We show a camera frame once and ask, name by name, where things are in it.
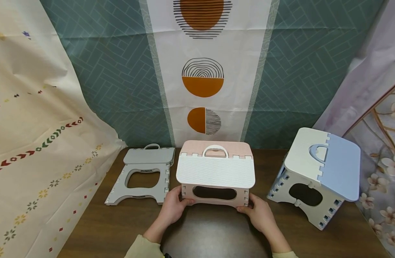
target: human hand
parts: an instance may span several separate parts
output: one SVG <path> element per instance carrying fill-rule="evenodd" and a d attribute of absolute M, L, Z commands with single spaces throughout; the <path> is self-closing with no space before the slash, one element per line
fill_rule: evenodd
<path fill-rule="evenodd" d="M 164 199 L 164 203 L 157 220 L 166 226 L 170 226 L 174 222 L 178 221 L 183 214 L 184 208 L 187 205 L 194 203 L 193 199 L 183 199 L 180 201 L 179 195 L 181 190 L 181 185 L 173 188 L 167 193 L 166 198 Z"/>
<path fill-rule="evenodd" d="M 291 252 L 292 249 L 276 225 L 269 204 L 253 193 L 249 193 L 249 199 L 253 202 L 253 208 L 241 206 L 237 207 L 237 211 L 249 216 L 253 226 L 268 239 L 273 253 Z"/>
<path fill-rule="evenodd" d="M 179 194 L 181 190 L 182 188 L 179 185 L 167 193 L 159 216 L 143 234 L 143 237 L 150 242 L 159 243 L 167 227 L 180 219 L 187 205 L 194 203 L 192 199 L 183 199 L 180 201 Z"/>
<path fill-rule="evenodd" d="M 237 207 L 237 211 L 248 215 L 253 226 L 266 237 L 279 230 L 269 204 L 253 193 L 249 193 L 249 199 L 253 202 L 253 208 L 241 206 Z"/>

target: stool handle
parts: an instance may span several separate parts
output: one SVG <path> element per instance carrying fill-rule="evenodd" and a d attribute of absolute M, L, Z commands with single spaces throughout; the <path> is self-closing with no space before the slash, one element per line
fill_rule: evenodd
<path fill-rule="evenodd" d="M 157 147 L 157 149 L 160 149 L 160 145 L 157 144 L 157 143 L 150 143 L 149 145 L 147 145 L 147 146 L 145 147 L 145 149 L 147 149 L 148 147 Z"/>
<path fill-rule="evenodd" d="M 224 147 L 216 145 L 216 144 L 207 147 L 203 151 L 202 157 L 205 157 L 207 151 L 212 151 L 212 150 L 221 150 L 221 151 L 223 151 L 225 153 L 226 158 L 229 158 L 229 153 L 227 152 L 227 150 Z"/>
<path fill-rule="evenodd" d="M 327 149 L 327 152 L 325 153 L 325 159 L 324 159 L 324 160 L 321 160 L 321 159 L 318 158 L 317 155 L 316 155 L 317 149 L 318 149 L 319 147 L 325 147 L 325 148 Z M 314 144 L 314 145 L 312 145 L 311 147 L 309 147 L 309 154 L 310 154 L 310 155 L 312 156 L 312 158 L 314 158 L 315 160 L 317 160 L 317 161 L 319 161 L 319 162 L 325 164 L 326 157 L 327 157 L 327 155 L 328 155 L 328 149 L 329 149 L 328 146 L 325 146 L 325 145 L 323 145 L 323 144 Z"/>

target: wooden table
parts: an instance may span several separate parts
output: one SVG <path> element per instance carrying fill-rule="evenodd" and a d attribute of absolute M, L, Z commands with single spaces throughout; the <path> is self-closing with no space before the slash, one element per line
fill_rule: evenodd
<path fill-rule="evenodd" d="M 59 258 L 124 257 L 138 234 L 146 231 L 160 211 L 154 199 L 126 199 L 118 206 L 104 201 L 116 182 L 127 149 L 110 171 L 82 215 Z M 256 184 L 251 192 L 264 200 L 281 166 L 286 150 L 254 149 Z M 170 171 L 170 188 L 176 187 L 177 159 Z M 134 174 L 130 187 L 152 187 L 159 175 Z M 324 231 L 308 222 L 293 204 L 267 200 L 276 222 L 292 249 L 306 257 L 390 257 L 354 203 L 345 202 Z M 271 257 L 265 237 L 248 218 L 229 206 L 196 204 L 164 234 L 163 252 L 174 258 Z"/>

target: sleeve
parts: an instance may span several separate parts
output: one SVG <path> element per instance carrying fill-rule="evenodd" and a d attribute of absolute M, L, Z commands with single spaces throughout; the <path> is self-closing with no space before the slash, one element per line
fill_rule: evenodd
<path fill-rule="evenodd" d="M 294 252 L 289 253 L 272 253 L 273 258 L 298 258 Z"/>
<path fill-rule="evenodd" d="M 152 243 L 138 235 L 124 258 L 164 258 L 160 244 Z"/>

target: circle design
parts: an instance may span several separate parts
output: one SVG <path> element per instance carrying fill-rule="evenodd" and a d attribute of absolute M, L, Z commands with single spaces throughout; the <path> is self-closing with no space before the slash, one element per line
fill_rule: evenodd
<path fill-rule="evenodd" d="M 206 135 L 214 135 L 222 126 L 219 115 L 204 107 L 192 109 L 187 115 L 187 123 L 193 130 Z"/>
<path fill-rule="evenodd" d="M 175 0 L 173 13 L 180 28 L 194 39 L 217 37 L 229 19 L 232 1 Z"/>
<path fill-rule="evenodd" d="M 183 67 L 182 81 L 193 95 L 211 97 L 223 86 L 223 68 L 210 58 L 192 58 Z"/>

